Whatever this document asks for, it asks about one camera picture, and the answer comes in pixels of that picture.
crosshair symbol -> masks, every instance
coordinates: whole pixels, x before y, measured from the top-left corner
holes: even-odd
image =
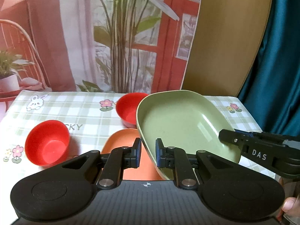
[[[144,185],[145,187],[148,188],[148,187],[150,187],[152,184],[147,182],[147,183],[144,183],[143,185]]]

wooden board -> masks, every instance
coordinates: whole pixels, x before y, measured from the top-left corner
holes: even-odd
[[[182,89],[237,96],[254,62],[272,0],[202,0]]]

pink flower print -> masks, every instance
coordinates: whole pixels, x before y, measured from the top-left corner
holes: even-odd
[[[239,109],[237,104],[230,103],[230,106],[235,110]]]
[[[105,99],[104,101],[100,101],[101,107],[111,107],[113,105],[113,101],[109,99]]]
[[[13,157],[21,157],[23,150],[23,147],[17,145],[16,148],[13,148]]]

metal bolt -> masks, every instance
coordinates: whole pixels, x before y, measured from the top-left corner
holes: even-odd
[[[111,179],[105,178],[99,181],[99,183],[103,187],[109,187],[113,185],[113,181]]]
[[[194,186],[196,184],[196,181],[190,178],[184,179],[181,182],[184,186],[190,187],[190,186]]]

table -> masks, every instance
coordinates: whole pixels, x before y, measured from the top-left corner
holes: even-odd
[[[43,98],[42,107],[27,110],[32,97]],[[1,149],[5,153],[0,161],[2,189],[0,217],[2,224],[11,224],[17,216],[10,203],[9,195],[17,181],[43,168],[32,164],[24,152],[24,144],[30,130],[45,120],[63,122],[71,135],[69,158],[93,149],[102,150],[110,135],[124,129],[115,106],[124,94],[88,92],[33,92],[22,91],[0,122]],[[206,97],[224,115],[235,129],[261,132],[260,127],[235,97]],[[14,153],[19,150],[21,156]],[[241,157],[241,165],[268,175],[275,174],[260,165]]]

